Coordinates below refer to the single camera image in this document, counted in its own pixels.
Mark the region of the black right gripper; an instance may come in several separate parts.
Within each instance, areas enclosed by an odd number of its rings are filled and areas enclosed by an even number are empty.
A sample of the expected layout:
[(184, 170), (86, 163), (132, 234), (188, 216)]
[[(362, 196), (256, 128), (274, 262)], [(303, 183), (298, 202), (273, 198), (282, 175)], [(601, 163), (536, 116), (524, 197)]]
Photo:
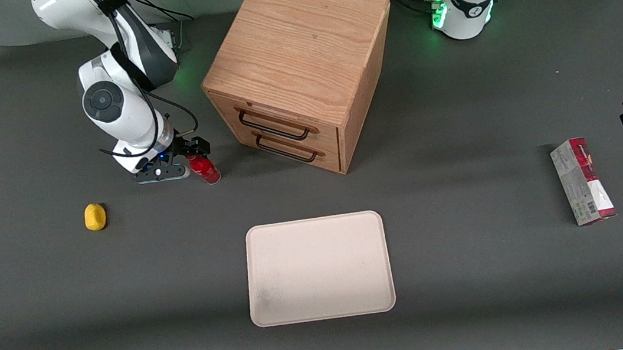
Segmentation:
[(195, 162), (195, 156), (208, 156), (211, 154), (211, 145), (207, 140), (198, 136), (187, 139), (183, 136), (174, 137), (164, 152), (158, 155), (158, 163), (161, 166), (169, 166), (178, 156), (182, 156), (189, 166)]

